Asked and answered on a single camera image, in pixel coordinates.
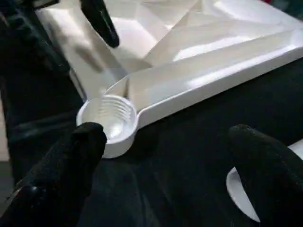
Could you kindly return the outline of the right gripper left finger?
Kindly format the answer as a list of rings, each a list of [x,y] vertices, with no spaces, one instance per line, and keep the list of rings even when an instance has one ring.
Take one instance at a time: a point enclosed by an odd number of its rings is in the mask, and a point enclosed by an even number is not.
[[[16,184],[0,225],[75,227],[106,142],[104,128],[96,122],[61,137]]]

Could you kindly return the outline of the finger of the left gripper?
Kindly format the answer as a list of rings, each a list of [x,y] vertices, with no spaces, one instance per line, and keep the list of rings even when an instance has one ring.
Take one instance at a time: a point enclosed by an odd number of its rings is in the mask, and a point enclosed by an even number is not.
[[[81,0],[81,11],[97,34],[110,47],[118,47],[120,39],[103,0]]]

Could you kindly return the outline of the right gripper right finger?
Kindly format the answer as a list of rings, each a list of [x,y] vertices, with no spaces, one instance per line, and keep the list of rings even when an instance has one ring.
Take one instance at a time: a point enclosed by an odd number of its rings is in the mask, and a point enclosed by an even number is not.
[[[303,161],[279,140],[247,125],[228,132],[230,152],[262,227],[303,225]]]

